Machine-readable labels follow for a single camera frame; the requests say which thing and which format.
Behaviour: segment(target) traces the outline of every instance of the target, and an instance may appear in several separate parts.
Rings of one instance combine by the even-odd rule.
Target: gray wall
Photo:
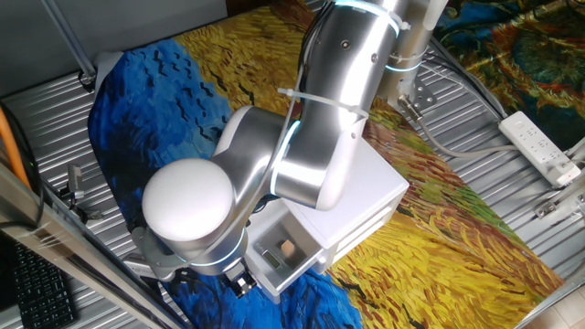
[[[58,0],[90,59],[216,21],[225,0]],[[78,70],[40,0],[0,0],[0,96]]]

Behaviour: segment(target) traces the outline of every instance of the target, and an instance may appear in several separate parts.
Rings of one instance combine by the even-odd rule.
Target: blue fabric
[[[90,141],[129,229],[144,225],[148,179],[175,160],[208,159],[231,111],[174,40],[127,52],[101,85],[90,113]],[[216,277],[200,276],[219,295],[222,328],[359,328],[359,312],[330,277],[304,274],[273,304],[260,289],[241,299]],[[165,283],[197,327],[218,325],[218,306],[201,284]]]

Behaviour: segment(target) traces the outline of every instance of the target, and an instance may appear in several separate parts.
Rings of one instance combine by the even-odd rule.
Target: black keyboard
[[[64,328],[77,321],[71,292],[60,269],[18,244],[13,274],[26,329]]]

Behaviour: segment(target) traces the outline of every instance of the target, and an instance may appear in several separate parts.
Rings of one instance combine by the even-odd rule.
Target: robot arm
[[[336,206],[377,90],[388,97],[378,86],[394,79],[387,64],[408,25],[400,19],[408,4],[327,3],[303,44],[298,90],[288,91],[303,103],[299,121],[246,106],[234,112],[209,160],[179,160],[151,178],[143,198],[149,228],[133,231],[133,239],[160,280],[184,267],[206,275],[241,267],[250,205],[262,196],[323,211]]]

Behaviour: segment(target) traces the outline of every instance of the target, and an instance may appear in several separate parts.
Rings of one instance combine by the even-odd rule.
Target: power strip
[[[581,173],[523,112],[505,118],[499,128],[554,187],[568,184]]]

